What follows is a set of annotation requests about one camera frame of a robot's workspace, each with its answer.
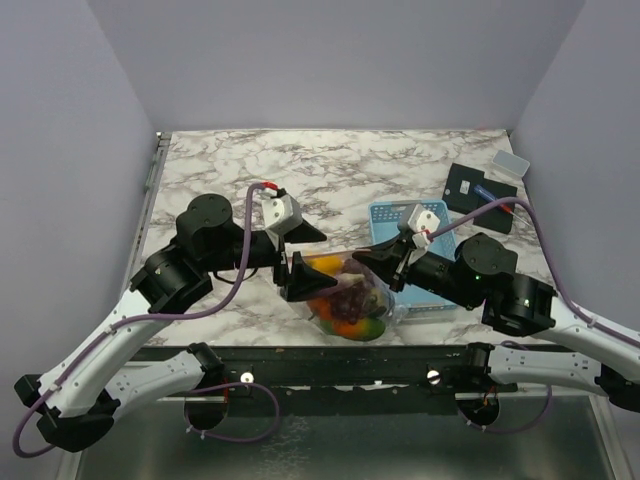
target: gray wall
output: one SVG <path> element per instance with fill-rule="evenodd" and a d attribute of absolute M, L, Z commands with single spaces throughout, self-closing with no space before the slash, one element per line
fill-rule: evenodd
<path fill-rule="evenodd" d="M 513 128 L 584 0 L 88 0 L 156 129 Z"/>
<path fill-rule="evenodd" d="M 11 451 L 13 383 L 117 298 L 155 135 L 84 0 L 3 2 L 0 59 L 0 478 L 51 479 L 59 453 Z"/>
<path fill-rule="evenodd" d="M 635 329 L 638 25 L 638 0 L 588 0 L 512 136 L 531 160 L 531 197 L 575 300 Z M 616 415 L 640 477 L 640 415 Z"/>

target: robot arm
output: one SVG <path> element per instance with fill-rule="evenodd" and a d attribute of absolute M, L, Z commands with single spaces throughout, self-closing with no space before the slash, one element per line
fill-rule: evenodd
<path fill-rule="evenodd" d="M 353 258 L 393 291 L 411 284 L 468 310 L 484 303 L 482 323 L 494 330 L 548 340 L 579 352 L 492 346 L 484 367 L 494 381 L 580 388 L 640 412 L 640 349 L 633 344 L 638 332 L 595 315 L 591 318 L 598 328 L 589 326 L 550 285 L 516 273 L 517 254 L 483 233 L 461 242 L 454 260 L 429 252 L 428 235 L 438 224 L 435 215 L 421 205 L 407 208 L 397 237 L 355 252 Z"/>
<path fill-rule="evenodd" d="M 262 209 L 265 229 L 250 233 L 247 266 L 272 268 L 274 283 L 289 301 L 334 287 L 334 278 L 311 269 L 298 252 L 289 270 L 285 243 L 326 240 L 302 218 L 295 199 L 278 189 L 263 200 Z M 147 259 L 133 276 L 130 290 L 71 355 L 50 371 L 25 375 L 16 383 L 26 406 L 39 402 L 38 428 L 50 444 L 82 450 L 104 436 L 115 420 L 141 405 L 224 383 L 224 365 L 206 344 L 192 344 L 162 363 L 118 374 L 176 314 L 183 314 L 213 290 L 209 272 L 240 265 L 245 231 L 233 222 L 231 204 L 224 197 L 197 197 L 177 217 L 176 227 L 176 237 Z M 128 323 L 146 313 L 154 315 Z M 75 368 L 65 376 L 71 365 Z"/>

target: plastic bag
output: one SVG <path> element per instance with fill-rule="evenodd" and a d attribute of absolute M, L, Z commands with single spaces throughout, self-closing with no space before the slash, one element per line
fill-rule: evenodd
<path fill-rule="evenodd" d="M 351 252 L 314 255 L 304 261 L 319 272 L 338 279 L 334 293 L 291 303 L 304 318 L 329 335 L 349 340 L 370 341 L 381 336 L 394 321 L 395 299 L 388 287 L 371 270 L 351 258 Z"/>

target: marble table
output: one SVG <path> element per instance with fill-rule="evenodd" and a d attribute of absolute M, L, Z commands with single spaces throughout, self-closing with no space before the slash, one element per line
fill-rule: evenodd
<path fill-rule="evenodd" d="M 247 186 L 257 180 L 284 186 L 299 201 L 309 222 L 329 240 L 296 246 L 309 252 L 353 249 L 370 244 L 368 206 L 374 201 L 439 199 L 453 162 L 479 168 L 494 180 L 518 187 L 490 170 L 498 150 L 511 152 L 503 130 L 485 131 L 345 131 L 246 130 L 173 134 L 143 245 L 143 260 L 174 235 L 176 216 L 203 193 L 225 195 L 234 216 L 244 215 Z M 459 215 L 452 213 L 453 218 Z M 259 213 L 254 215 L 260 226 Z M 482 231 L 467 224 L 456 231 L 458 241 Z M 522 273 L 551 282 L 532 227 L 514 222 L 511 234 L 486 231 L 519 255 Z M 225 272 L 234 278 L 234 272 Z M 206 341 L 215 345 L 354 345 L 328 336 L 300 318 L 276 293 L 270 272 L 246 281 L 224 311 L 213 317 L 175 322 L 150 345 L 187 345 Z M 214 283 L 214 292 L 193 306 L 213 306 L 229 286 Z M 479 323 L 481 309 L 455 310 L 451 321 L 400 323 L 369 345 L 498 343 L 506 337 Z"/>

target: blue basket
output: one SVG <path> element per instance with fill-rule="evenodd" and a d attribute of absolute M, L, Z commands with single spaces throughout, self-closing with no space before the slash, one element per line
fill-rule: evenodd
<path fill-rule="evenodd" d="M 421 203 L 440 219 L 440 226 L 451 223 L 447 205 L 442 200 L 401 200 L 397 202 L 375 202 L 369 205 L 369 227 L 373 244 L 382 243 L 398 235 L 398 221 L 408 205 Z M 456 237 L 447 232 L 439 236 L 429 245 L 429 251 L 453 260 L 456 251 Z M 400 293 L 396 293 L 397 305 L 408 309 L 409 317 L 426 315 L 431 312 L 453 310 L 456 304 L 439 295 L 421 288 L 407 285 Z"/>

